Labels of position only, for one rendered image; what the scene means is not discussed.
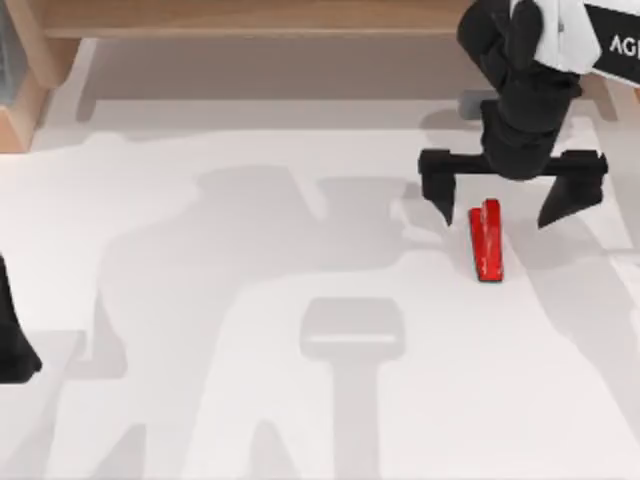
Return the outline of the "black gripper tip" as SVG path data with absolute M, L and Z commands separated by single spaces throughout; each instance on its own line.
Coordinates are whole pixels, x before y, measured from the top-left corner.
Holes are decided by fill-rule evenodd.
M 42 366 L 19 324 L 5 260 L 0 255 L 0 385 L 27 383 Z

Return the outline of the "wooden cupboard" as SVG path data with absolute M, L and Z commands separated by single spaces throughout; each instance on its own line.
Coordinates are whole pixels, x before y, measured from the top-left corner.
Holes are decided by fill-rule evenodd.
M 27 152 L 46 98 L 96 42 L 110 88 L 157 99 L 411 98 L 427 90 L 384 65 L 412 48 L 424 70 L 470 0 L 0 0 L 2 51 L 24 57 L 0 100 L 0 154 Z

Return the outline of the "pale grey rounded box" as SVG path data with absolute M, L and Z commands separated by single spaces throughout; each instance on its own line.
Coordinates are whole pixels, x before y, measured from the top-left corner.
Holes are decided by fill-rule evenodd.
M 458 99 L 457 112 L 464 120 L 479 120 L 481 118 L 481 104 L 497 98 L 498 94 L 493 90 L 464 90 Z

